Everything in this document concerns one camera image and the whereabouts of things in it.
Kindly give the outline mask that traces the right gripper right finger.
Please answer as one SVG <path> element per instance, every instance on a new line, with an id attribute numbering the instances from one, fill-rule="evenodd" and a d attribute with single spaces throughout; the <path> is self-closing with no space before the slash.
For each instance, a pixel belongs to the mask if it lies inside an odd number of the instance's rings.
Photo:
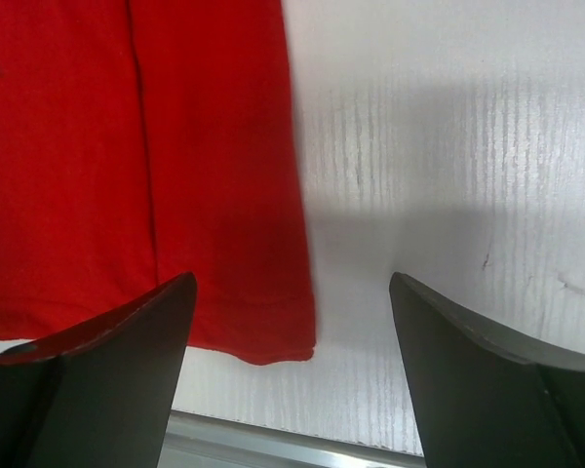
<path id="1" fill-rule="evenodd" d="M 585 354 L 403 273 L 389 292 L 427 466 L 585 467 Z"/>

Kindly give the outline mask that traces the red t shirt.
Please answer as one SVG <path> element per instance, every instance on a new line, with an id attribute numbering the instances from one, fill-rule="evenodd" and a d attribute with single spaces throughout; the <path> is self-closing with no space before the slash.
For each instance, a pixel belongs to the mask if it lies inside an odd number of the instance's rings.
<path id="1" fill-rule="evenodd" d="M 184 272 L 192 346 L 312 357 L 281 3 L 0 1 L 0 340 Z"/>

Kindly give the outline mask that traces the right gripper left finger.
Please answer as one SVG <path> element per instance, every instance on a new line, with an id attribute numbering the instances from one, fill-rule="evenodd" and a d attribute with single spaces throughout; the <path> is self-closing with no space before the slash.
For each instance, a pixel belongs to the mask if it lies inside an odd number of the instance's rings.
<path id="1" fill-rule="evenodd" d="M 191 328 L 181 274 L 0 353 L 0 467 L 155 467 Z"/>

